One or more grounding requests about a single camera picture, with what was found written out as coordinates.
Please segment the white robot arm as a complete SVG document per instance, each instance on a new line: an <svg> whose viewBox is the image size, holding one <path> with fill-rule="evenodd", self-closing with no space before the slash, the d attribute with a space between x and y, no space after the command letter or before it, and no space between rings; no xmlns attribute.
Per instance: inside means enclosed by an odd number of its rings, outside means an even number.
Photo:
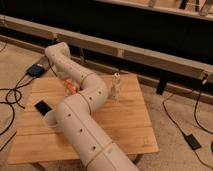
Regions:
<svg viewBox="0 0 213 171"><path fill-rule="evenodd" d="M108 99L108 87L95 72L71 60L65 42L48 46L45 55L80 85L80 91L56 107L55 119L87 171L139 171L92 118Z"/></svg>

